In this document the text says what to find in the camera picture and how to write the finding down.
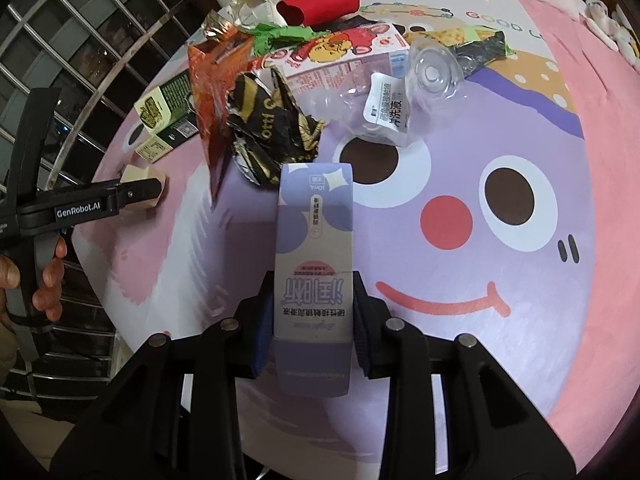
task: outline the tabletop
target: tabletop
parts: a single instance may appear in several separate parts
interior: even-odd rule
[[[384,148],[385,176],[354,184],[354,268],[370,294],[424,332],[477,335],[583,466],[608,433],[582,434],[566,417],[556,424],[555,408],[581,387],[571,372],[576,359],[594,353],[585,323],[606,305],[590,301],[597,236],[590,169],[555,59],[514,0],[361,4],[363,16],[405,35],[466,24],[500,28],[516,53],[471,78],[465,113],[453,124],[407,148]],[[186,67],[182,48],[152,85]],[[130,112],[96,180],[114,178],[131,161],[141,128]],[[329,124],[318,160],[356,164],[346,155],[349,145],[365,154],[379,149],[357,144]],[[231,316],[274,261],[276,193],[232,167],[213,207],[199,139],[156,167],[169,177],[158,208],[79,226],[73,240],[96,294],[134,349],[152,333],[193,335]],[[520,197],[516,211],[496,202],[505,190]],[[580,409],[601,412],[610,385],[590,387]],[[296,480],[376,478],[387,391],[386,381],[366,381],[354,370],[348,396],[287,396],[270,361],[257,381],[238,381],[243,449]],[[614,410],[609,425],[625,408]],[[438,470],[446,468],[443,413],[440,399]]]

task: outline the brown pupil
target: brown pupil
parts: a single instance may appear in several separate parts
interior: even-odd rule
[[[484,183],[484,196],[491,211],[505,224],[522,225],[533,214],[531,186],[511,168],[493,170]]]
[[[388,144],[351,139],[342,149],[340,162],[351,164],[353,180],[376,184],[389,178],[398,165],[398,150]]]

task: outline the red paper roll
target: red paper roll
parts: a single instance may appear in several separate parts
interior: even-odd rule
[[[317,25],[356,12],[360,0],[282,0],[276,6],[287,25]]]

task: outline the pink bed sheet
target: pink bed sheet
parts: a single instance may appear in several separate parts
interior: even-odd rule
[[[591,168],[596,263],[590,311],[574,368],[550,416],[583,468],[640,384],[640,75],[584,20],[575,22],[539,0],[520,1],[567,82]]]

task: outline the cartoon mouth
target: cartoon mouth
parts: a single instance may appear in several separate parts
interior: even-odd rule
[[[487,308],[493,307],[502,317],[511,314],[511,308],[498,294],[494,282],[486,284],[486,296],[471,301],[460,301],[459,303],[438,303],[436,301],[424,301],[413,298],[395,290],[385,282],[377,282],[376,288],[394,303],[404,306],[410,310],[423,314],[433,314],[434,316],[460,316],[471,314]]]

